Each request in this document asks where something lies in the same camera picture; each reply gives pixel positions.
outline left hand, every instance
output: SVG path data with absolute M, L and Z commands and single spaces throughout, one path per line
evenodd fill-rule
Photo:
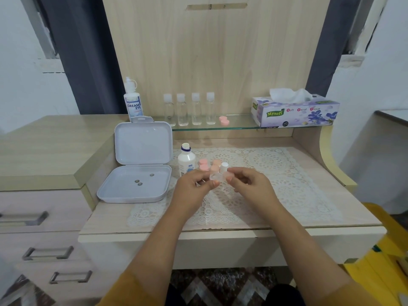
M 217 188 L 220 182 L 208 180 L 210 172 L 192 170 L 177 180 L 168 213 L 173 213 L 184 223 L 200 208 L 204 196 Z

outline tissue box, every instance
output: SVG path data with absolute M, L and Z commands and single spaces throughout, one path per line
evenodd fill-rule
M 340 104 L 320 95 L 303 103 L 277 103 L 271 97 L 252 98 L 252 117 L 261 128 L 330 126 Z

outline hand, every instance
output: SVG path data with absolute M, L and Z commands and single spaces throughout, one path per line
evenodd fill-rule
M 220 185 L 218 180 L 208 180 L 209 177 L 210 172 L 201 170 L 192 170 L 181 176 L 177 180 L 168 211 L 186 223 L 201 207 L 204 196 Z
M 227 182 L 239 192 L 252 209 L 262 218 L 271 216 L 276 207 L 283 207 L 279 202 L 269 179 L 254 169 L 232 167 L 228 172 L 235 177 L 227 177 Z

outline drawer handle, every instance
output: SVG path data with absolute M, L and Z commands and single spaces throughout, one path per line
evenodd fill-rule
M 7 220 L 7 218 L 13 219 L 18 217 L 25 217 L 27 215 L 20 216 L 4 216 L 0 214 L 0 226 L 39 226 L 49 216 L 48 211 L 43 211 L 41 215 L 34 220 Z
M 34 260 L 44 260 L 44 259 L 57 259 L 57 260 L 66 260 L 69 258 L 71 253 L 74 251 L 73 246 L 69 246 L 66 252 L 63 255 L 32 255 L 34 251 L 36 251 L 34 247 L 28 248 L 28 250 L 23 254 L 23 261 L 34 261 Z M 42 249 L 42 250 L 59 250 L 59 248 L 55 249 Z
M 59 275 L 61 275 L 61 276 L 64 276 L 64 275 L 72 276 L 72 275 L 83 275 L 83 274 L 85 274 L 85 278 L 84 278 L 84 279 L 57 280 L 57 277 L 58 277 Z M 49 281 L 49 283 L 50 283 L 50 284 L 59 284 L 59 283 L 61 283 L 61 282 L 86 283 L 86 282 L 89 281 L 89 278 L 91 277 L 91 275 L 92 275 L 92 271 L 87 271 L 87 272 L 84 272 L 84 273 L 59 273 L 59 272 L 54 272 L 53 275 L 52 275 L 52 277 L 51 277 L 51 279 L 50 279 L 50 281 Z

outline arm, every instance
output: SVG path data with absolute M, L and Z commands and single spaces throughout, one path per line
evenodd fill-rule
M 174 252 L 181 230 L 201 206 L 204 196 L 220 184 L 210 180 L 196 186 L 196 182 L 207 179 L 209 175 L 210 172 L 193 170 L 177 181 L 169 208 L 127 267 L 127 271 L 161 305 L 166 300 Z
M 273 229 L 307 305 L 317 304 L 353 281 L 283 207 L 264 174 L 247 168 L 228 171 L 235 174 L 228 183 Z M 379 304 L 373 299 L 371 305 Z

